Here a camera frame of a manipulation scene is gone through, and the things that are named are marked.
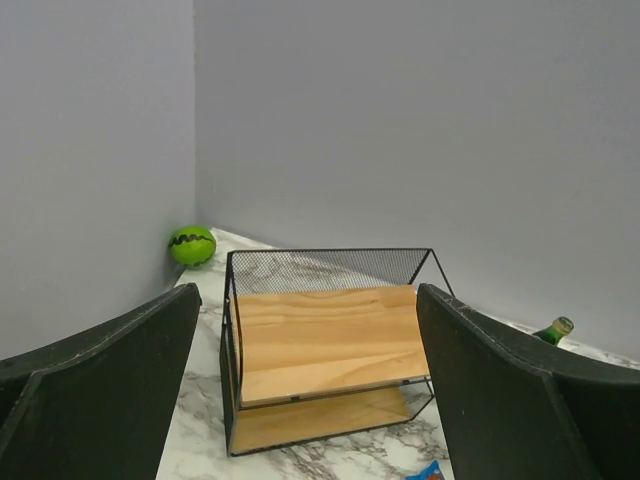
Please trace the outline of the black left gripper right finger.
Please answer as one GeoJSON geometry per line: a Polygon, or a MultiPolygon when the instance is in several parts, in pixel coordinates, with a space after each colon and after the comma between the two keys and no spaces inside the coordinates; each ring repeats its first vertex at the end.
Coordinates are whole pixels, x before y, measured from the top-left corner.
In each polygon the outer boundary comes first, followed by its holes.
{"type": "Polygon", "coordinates": [[[638,478],[638,370],[547,344],[431,284],[417,316],[455,478],[638,478]]]}

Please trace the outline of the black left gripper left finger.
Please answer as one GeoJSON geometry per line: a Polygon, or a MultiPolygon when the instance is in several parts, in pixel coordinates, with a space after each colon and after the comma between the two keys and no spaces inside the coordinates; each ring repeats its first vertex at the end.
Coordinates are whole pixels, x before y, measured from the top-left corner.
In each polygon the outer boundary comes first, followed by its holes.
{"type": "Polygon", "coordinates": [[[183,284],[2,360],[2,478],[155,478],[201,305],[183,284]]]}

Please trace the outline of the blue M&M's candy bag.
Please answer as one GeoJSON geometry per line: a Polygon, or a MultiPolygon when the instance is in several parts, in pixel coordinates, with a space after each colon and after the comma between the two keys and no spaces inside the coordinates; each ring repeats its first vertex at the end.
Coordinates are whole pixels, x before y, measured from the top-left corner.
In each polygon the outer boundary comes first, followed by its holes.
{"type": "Polygon", "coordinates": [[[445,480],[445,476],[439,462],[434,460],[419,473],[406,476],[405,480],[445,480]]]}

